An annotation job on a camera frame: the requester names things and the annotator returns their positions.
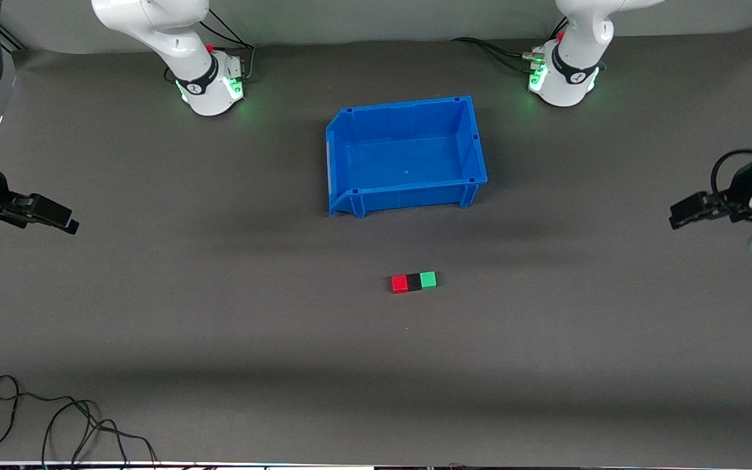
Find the cable connector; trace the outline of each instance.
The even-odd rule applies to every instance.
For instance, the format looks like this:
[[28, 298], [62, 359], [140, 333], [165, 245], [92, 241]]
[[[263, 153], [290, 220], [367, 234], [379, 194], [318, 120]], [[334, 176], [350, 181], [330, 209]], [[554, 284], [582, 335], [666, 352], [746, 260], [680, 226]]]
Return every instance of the cable connector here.
[[544, 63], [544, 54], [540, 52], [524, 52], [522, 53], [522, 59], [528, 62]]

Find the small block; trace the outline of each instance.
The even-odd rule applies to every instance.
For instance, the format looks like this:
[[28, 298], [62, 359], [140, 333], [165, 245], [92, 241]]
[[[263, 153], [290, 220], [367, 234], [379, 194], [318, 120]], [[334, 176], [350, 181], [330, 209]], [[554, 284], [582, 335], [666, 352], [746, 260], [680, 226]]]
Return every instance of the small block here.
[[423, 283], [420, 280], [420, 273], [408, 274], [406, 277], [408, 277], [408, 290], [409, 291], [423, 289]]
[[408, 276], [394, 276], [390, 279], [390, 288], [394, 294], [408, 292]]
[[430, 289], [437, 286], [437, 274], [434, 271], [420, 273], [420, 283], [423, 289]]

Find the gray backdrop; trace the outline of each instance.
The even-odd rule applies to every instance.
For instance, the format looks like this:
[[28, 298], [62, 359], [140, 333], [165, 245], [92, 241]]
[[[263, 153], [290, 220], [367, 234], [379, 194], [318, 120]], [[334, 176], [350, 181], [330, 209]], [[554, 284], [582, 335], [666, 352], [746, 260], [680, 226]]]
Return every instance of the gray backdrop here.
[[[260, 45], [538, 38], [561, 19], [553, 0], [211, 0], [211, 8], [242, 39]], [[752, 0], [666, 0], [612, 19], [620, 36], [727, 33], [752, 27]], [[8, 0], [2, 21], [36, 50], [147, 50], [107, 29], [90, 0]], [[227, 35], [212, 15], [206, 23]], [[205, 41], [229, 44], [198, 25], [195, 29]]]
[[[166, 460], [752, 467], [752, 226], [667, 220], [752, 147], [752, 31], [605, 59], [555, 109], [470, 44], [262, 48], [202, 118], [155, 54], [23, 57], [0, 169], [83, 225], [0, 223], [0, 373]], [[486, 152], [472, 208], [326, 216], [337, 110], [450, 95]], [[53, 412], [25, 402], [0, 459], [38, 458]]]

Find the white wall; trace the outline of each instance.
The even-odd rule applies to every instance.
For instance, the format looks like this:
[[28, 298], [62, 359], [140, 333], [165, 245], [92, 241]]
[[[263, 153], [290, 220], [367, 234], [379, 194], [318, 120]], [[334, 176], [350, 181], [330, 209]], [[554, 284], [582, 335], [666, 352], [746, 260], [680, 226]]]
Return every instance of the white wall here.
[[[561, 15], [552, 0], [211, 0], [255, 44], [539, 38]], [[691, 35], [752, 27], [752, 0], [666, 0], [614, 16], [619, 35]], [[206, 22], [217, 27], [213, 18]], [[3, 24], [31, 48], [88, 54], [144, 50], [105, 29], [89, 0], [5, 0]], [[212, 44], [224, 45], [200, 29]]]

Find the red cube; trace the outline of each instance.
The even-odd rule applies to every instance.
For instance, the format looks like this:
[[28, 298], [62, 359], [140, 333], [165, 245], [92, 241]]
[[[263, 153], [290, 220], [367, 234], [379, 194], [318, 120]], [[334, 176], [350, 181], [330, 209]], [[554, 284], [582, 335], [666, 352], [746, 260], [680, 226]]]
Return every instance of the red cube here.
[[390, 286], [391, 289], [393, 289], [394, 294], [408, 292], [408, 277], [405, 275], [391, 277]]

